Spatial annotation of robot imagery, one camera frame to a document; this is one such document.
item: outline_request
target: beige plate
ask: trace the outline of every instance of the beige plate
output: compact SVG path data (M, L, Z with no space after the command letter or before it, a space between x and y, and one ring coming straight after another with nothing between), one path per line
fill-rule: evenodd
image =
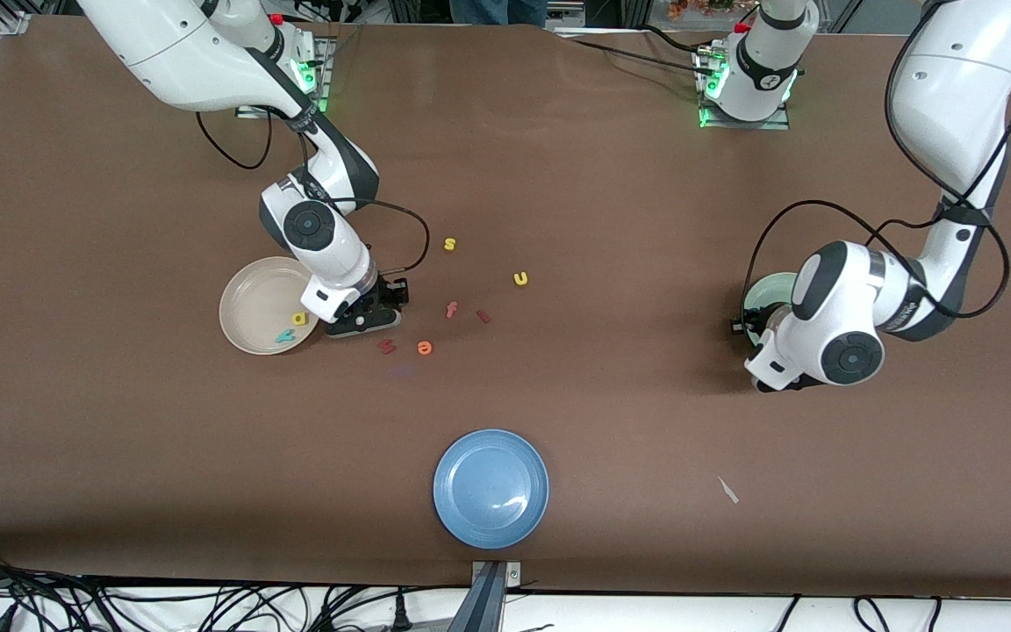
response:
M298 302L308 280L308 270L286 256L269 256L246 265L221 294L224 337L241 351L257 356L283 353L306 340L317 325L313 313ZM296 311L306 313L305 325L291 322ZM286 330L291 330L292 340L276 342Z

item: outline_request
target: white scrap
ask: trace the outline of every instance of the white scrap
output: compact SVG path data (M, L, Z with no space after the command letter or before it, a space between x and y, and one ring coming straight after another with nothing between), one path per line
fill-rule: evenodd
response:
M717 479L720 481L720 484L723 485L723 492L727 493L727 495L729 496L729 499L731 499L731 502L733 502L733 504L738 505L739 496L735 495L735 491L731 490L731 487L728 487L728 484L725 481L723 481L722 477L717 476Z

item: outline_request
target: jeans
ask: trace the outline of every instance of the jeans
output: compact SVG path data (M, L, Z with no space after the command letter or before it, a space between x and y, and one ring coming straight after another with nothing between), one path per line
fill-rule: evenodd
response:
M450 0L454 23L531 23L545 27L547 0Z

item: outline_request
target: blue jeans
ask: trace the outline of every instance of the blue jeans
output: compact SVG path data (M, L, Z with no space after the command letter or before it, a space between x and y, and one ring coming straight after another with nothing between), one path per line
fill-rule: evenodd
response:
M545 27L547 0L450 0L454 23L531 23Z

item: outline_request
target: cable connector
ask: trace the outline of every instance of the cable connector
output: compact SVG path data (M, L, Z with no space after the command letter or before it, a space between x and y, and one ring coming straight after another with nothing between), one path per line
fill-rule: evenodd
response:
M396 589L396 615L392 617L392 632L405 632L412 629L408 620L408 611L404 609L404 589Z

